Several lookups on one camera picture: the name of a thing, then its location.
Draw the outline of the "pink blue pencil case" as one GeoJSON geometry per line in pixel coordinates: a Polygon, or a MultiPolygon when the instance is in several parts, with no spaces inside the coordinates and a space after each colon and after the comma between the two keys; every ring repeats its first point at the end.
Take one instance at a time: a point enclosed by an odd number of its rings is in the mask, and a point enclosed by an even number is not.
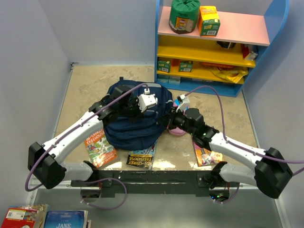
{"type": "MultiPolygon", "coordinates": [[[[173,107],[177,107],[179,106],[179,101],[178,99],[175,99],[174,102],[173,102],[173,107]]],[[[168,132],[171,134],[171,135],[175,135],[175,136],[183,136],[186,132],[178,127],[174,128],[174,129],[167,129],[168,132]]]]}

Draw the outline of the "navy blue school backpack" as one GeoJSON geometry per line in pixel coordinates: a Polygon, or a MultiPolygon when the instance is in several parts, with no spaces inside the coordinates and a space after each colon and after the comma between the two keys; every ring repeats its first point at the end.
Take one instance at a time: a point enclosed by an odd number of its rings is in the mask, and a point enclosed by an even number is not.
{"type": "Polygon", "coordinates": [[[148,109],[144,116],[133,123],[126,117],[104,126],[108,142],[116,149],[133,151],[151,147],[166,129],[157,120],[173,106],[172,93],[158,83],[148,83],[150,92],[158,98],[158,104],[148,109]]]}

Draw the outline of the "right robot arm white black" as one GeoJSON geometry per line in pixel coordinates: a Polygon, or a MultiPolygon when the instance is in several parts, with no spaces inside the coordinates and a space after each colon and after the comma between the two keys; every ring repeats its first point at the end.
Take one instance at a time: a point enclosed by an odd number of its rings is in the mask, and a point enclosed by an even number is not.
{"type": "Polygon", "coordinates": [[[277,199],[293,176],[279,150],[255,148],[226,137],[223,132],[207,125],[197,108],[182,112],[174,107],[157,121],[169,129],[178,127],[190,134],[200,148],[219,152],[242,163],[242,166],[236,166],[223,161],[216,165],[210,174],[211,188],[239,182],[256,186],[263,194],[277,199]]]}

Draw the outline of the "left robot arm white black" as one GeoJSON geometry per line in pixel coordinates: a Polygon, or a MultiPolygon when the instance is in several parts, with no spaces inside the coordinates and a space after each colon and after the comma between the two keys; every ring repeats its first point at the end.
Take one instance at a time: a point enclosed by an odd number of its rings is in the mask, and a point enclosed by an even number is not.
{"type": "Polygon", "coordinates": [[[40,185],[52,189],[62,181],[82,181],[87,186],[98,182],[98,171],[88,161],[66,163],[65,158],[85,139],[119,117],[137,120],[157,104],[147,84],[129,88],[118,86],[109,95],[95,102],[73,125],[53,139],[39,144],[34,142],[28,149],[28,170],[40,185]]]}

